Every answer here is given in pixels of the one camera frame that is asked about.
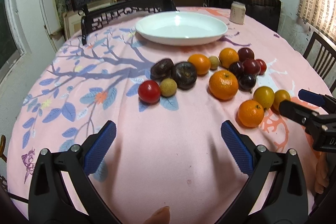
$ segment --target finger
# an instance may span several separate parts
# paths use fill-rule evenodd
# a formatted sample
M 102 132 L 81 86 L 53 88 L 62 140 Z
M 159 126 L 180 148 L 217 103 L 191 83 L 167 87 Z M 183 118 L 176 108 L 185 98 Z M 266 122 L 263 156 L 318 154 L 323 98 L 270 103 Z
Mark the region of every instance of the finger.
M 322 176 L 322 167 L 317 166 L 316 168 L 316 181 L 318 182 L 318 184 L 324 186 L 324 187 L 328 187 L 329 185 L 329 178 L 325 177 L 323 178 Z
M 314 186 L 315 192 L 318 194 L 323 194 L 324 187 L 320 185 L 317 181 L 315 181 L 315 186 Z
M 320 173 L 322 175 L 322 178 L 325 179 L 328 175 L 328 163 L 327 163 L 327 154 L 326 153 L 321 153 L 321 156 L 319 158 L 319 169 Z
M 143 224 L 169 224 L 169 222 L 170 222 L 169 206 L 166 206 L 157 210 Z

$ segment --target carved wooden chair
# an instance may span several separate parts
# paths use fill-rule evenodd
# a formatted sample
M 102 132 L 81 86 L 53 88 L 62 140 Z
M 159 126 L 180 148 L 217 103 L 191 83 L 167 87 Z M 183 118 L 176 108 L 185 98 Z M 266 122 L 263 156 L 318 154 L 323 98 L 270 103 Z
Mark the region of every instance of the carved wooden chair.
M 321 46 L 319 53 L 317 54 L 313 69 L 318 73 L 318 75 L 324 80 L 328 73 L 331 71 L 332 67 L 336 62 L 336 50 L 325 41 L 318 33 L 314 32 L 303 57 L 307 59 L 311 49 L 315 43 L 318 41 Z M 332 93 L 336 88 L 336 79 L 330 87 L 330 92 Z
M 7 158 L 3 154 L 3 152 L 5 151 L 5 145 L 6 145 L 6 137 L 4 135 L 2 135 L 1 138 L 0 138 L 0 158 L 3 159 L 3 161 L 7 163 Z M 3 176 L 1 176 L 1 174 L 0 174 L 0 186 L 6 192 L 8 191 L 7 180 Z

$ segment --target blue gripper pad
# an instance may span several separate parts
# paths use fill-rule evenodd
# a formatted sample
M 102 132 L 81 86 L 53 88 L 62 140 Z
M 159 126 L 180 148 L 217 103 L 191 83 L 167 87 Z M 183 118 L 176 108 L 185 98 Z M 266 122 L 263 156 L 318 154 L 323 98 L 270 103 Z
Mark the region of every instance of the blue gripper pad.
M 104 159 L 108 149 L 117 135 L 117 127 L 114 122 L 109 122 L 99 132 L 100 136 L 91 146 L 84 157 L 84 173 L 88 176 L 97 171 L 100 163 Z
M 241 172 L 249 176 L 252 175 L 253 157 L 238 136 L 239 132 L 228 121 L 222 123 L 220 131 Z
M 313 104 L 315 106 L 324 106 L 325 101 L 323 99 L 323 96 L 320 94 L 316 94 L 314 92 L 310 92 L 308 90 L 300 90 L 299 91 L 299 98 L 300 100 L 303 100 L 305 102 L 308 102 L 310 104 Z

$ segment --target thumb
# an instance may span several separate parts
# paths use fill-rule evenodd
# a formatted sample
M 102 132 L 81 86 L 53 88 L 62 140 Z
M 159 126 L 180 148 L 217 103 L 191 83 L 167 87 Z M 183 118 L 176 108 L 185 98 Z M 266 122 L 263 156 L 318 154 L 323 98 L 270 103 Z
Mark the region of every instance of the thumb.
M 170 211 L 169 206 L 166 206 L 157 210 L 143 224 L 169 224 L 169 222 L 170 222 Z

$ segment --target screw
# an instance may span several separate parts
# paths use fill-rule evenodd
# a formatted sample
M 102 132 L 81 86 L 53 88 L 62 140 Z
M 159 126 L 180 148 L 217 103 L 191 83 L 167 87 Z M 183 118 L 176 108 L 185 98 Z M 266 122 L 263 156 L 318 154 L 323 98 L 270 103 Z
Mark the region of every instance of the screw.
M 293 148 L 291 148 L 291 149 L 289 150 L 289 153 L 290 153 L 292 156 L 295 156 L 295 155 L 297 154 L 296 150 L 293 149 Z
M 266 147 L 264 145 L 258 145 L 257 147 L 259 152 L 265 152 L 266 151 Z
M 77 152 L 81 147 L 78 144 L 74 144 L 71 146 L 71 151 L 72 152 Z
M 48 149 L 46 149 L 46 148 L 43 148 L 42 150 L 41 150 L 41 155 L 46 155 L 48 153 Z

